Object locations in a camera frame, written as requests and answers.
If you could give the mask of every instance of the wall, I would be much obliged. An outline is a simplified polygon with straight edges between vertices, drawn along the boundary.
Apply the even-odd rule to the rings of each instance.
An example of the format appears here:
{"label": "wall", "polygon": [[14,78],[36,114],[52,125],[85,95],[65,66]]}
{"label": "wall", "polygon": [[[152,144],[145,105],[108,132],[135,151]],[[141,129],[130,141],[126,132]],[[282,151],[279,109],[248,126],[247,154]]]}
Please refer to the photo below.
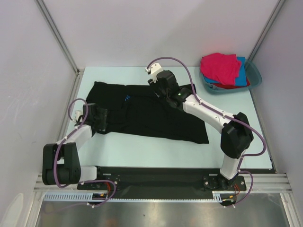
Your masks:
{"label": "wall", "polygon": [[35,1],[0,1],[0,31],[0,221],[23,193],[21,225],[75,75]]}
{"label": "wall", "polygon": [[[248,57],[277,0],[45,0],[78,67]],[[172,61],[163,65],[176,65]]]}
{"label": "wall", "polygon": [[253,90],[274,163],[287,173],[303,213],[303,1],[285,4],[254,62],[263,76]]}

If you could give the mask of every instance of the black t-shirt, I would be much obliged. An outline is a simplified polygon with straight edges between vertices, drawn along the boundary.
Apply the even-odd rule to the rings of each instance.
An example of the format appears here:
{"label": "black t-shirt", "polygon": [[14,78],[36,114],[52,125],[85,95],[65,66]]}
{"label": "black t-shirt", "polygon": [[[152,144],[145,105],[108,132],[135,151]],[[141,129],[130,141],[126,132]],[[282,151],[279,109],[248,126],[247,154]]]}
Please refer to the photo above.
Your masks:
{"label": "black t-shirt", "polygon": [[[191,89],[190,85],[181,87]],[[108,110],[107,128],[99,133],[209,143],[204,121],[171,107],[165,99],[158,98],[150,86],[95,82],[86,101]]]}

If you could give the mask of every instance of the red cloth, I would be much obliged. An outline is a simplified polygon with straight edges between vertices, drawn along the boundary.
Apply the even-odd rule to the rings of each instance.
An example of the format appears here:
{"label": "red cloth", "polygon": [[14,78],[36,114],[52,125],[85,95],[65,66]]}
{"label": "red cloth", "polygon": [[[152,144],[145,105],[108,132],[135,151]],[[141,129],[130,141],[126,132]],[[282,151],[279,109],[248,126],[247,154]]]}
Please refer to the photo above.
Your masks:
{"label": "red cloth", "polygon": [[200,62],[200,71],[203,75],[222,85],[234,86],[240,67],[241,61],[237,60],[236,54],[213,53],[203,57]]}
{"label": "red cloth", "polygon": [[[246,82],[247,82],[247,86],[245,86],[245,87],[248,87],[250,85],[250,82],[248,81],[247,78],[246,78]],[[241,86],[232,86],[232,85],[223,85],[223,84],[213,84],[213,85],[215,85],[216,87],[224,88],[224,89],[241,88]]]}

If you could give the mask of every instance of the purple cable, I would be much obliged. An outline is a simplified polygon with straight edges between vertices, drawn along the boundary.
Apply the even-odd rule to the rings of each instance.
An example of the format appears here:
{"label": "purple cable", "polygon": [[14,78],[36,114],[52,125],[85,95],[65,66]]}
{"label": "purple cable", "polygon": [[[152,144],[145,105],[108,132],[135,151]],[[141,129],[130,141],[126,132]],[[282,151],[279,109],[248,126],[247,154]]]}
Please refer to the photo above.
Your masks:
{"label": "purple cable", "polygon": [[[81,100],[84,102],[85,104],[85,107],[86,107],[86,112],[85,112],[85,115],[83,117],[83,120],[82,122],[80,123],[80,125],[78,126],[78,129],[82,127],[82,125],[84,124],[84,122],[86,121],[86,118],[89,114],[89,106],[87,104],[87,102],[83,99],[83,98],[76,98],[74,101],[71,102],[71,104],[69,105],[68,107],[68,110],[70,111],[71,109],[71,106],[78,100]],[[54,158],[54,162],[53,162],[53,176],[54,176],[54,179],[55,179],[55,182],[56,182],[56,185],[59,187],[59,188],[65,188],[68,186],[68,184],[66,185],[60,185],[59,183],[59,180],[58,180],[58,175],[57,175],[57,161],[58,161],[58,157],[59,157],[59,152],[60,152],[60,149],[62,147],[62,145],[66,142],[66,140],[68,140],[68,138],[70,138],[77,130],[77,128],[74,129],[73,131],[71,131],[70,134],[68,134],[59,144],[57,150],[56,150],[56,154],[55,154],[55,158]]]}
{"label": "purple cable", "polygon": [[[233,118],[233,117],[224,115],[224,113],[222,113],[222,112],[220,112],[220,111],[217,111],[217,110],[213,109],[212,107],[206,105],[205,103],[202,103],[202,102],[201,102],[201,100],[199,99],[199,97],[198,97],[197,94],[196,94],[196,91],[195,91],[195,88],[194,88],[194,83],[193,83],[191,74],[190,74],[190,72],[189,72],[187,66],[186,66],[182,61],[180,61],[180,60],[177,59],[177,58],[173,58],[173,57],[160,57],[160,58],[156,58],[156,59],[152,60],[152,61],[148,64],[148,66],[147,66],[146,68],[149,69],[149,67],[150,67],[155,61],[162,60],[162,59],[171,59],[171,60],[177,61],[177,62],[179,62],[179,63],[185,68],[185,70],[186,70],[186,72],[187,72],[187,74],[188,74],[189,80],[190,80],[190,84],[191,84],[191,88],[192,88],[193,94],[194,94],[196,100],[198,101],[198,103],[199,103],[200,105],[202,105],[202,106],[204,106],[205,108],[207,108],[207,109],[209,109],[209,110],[215,112],[216,114],[218,114],[218,115],[220,115],[220,116],[226,117],[227,119],[229,119],[229,120],[231,120],[231,121],[237,122],[237,123],[239,123],[239,124],[241,124],[241,125],[247,127],[248,129],[252,130],[252,131],[261,139],[261,141],[262,141],[262,143],[263,143],[263,149],[262,149],[262,151],[261,151],[260,153],[257,153],[257,154],[246,154],[246,155],[244,154],[244,155],[242,155],[242,156],[241,156],[241,159],[240,159],[240,161],[239,161],[238,167],[237,167],[237,170],[238,170],[238,171],[239,171],[239,169],[240,169],[240,166],[241,166],[241,164],[242,164],[242,162],[243,162],[243,158],[244,158],[244,157],[247,157],[247,156],[260,156],[260,155],[263,155],[263,154],[265,153],[266,148],[267,148],[265,139],[262,137],[262,135],[261,135],[260,133],[257,132],[257,130],[255,130],[254,128],[252,128],[250,125],[248,125],[248,124],[246,124],[246,123],[244,123],[244,122],[242,122],[242,121],[239,121],[239,120],[237,120],[237,119],[235,119],[235,118]],[[252,176],[252,174],[251,174],[250,172],[248,172],[248,171],[241,171],[240,174],[241,174],[241,173],[248,173],[248,174],[251,176],[251,185],[250,185],[250,189],[248,190],[247,194],[246,194],[239,202],[237,202],[236,204],[242,202],[242,201],[250,194],[250,192],[251,192],[251,190],[252,190],[252,186],[253,186],[253,176]]]}
{"label": "purple cable", "polygon": [[[86,181],[85,183],[99,183],[99,182],[109,182],[109,183],[111,183],[114,186],[114,191],[107,199],[102,201],[100,204],[94,205],[94,207],[100,207],[104,203],[106,203],[108,200],[110,200],[114,196],[114,194],[116,192],[116,189],[117,189],[115,183],[110,181],[110,180],[94,180],[94,181]],[[72,207],[76,207],[76,206],[79,206],[79,205],[87,205],[87,203],[79,202],[79,203],[75,203],[75,204],[72,204],[70,206],[63,207],[61,209],[54,210],[54,211],[51,211],[51,212],[47,212],[47,211],[44,210],[44,213],[45,214],[53,214],[53,213],[57,213],[57,212],[60,212],[60,211],[63,211],[63,210],[66,210],[66,209],[69,209],[69,208],[72,208]]]}

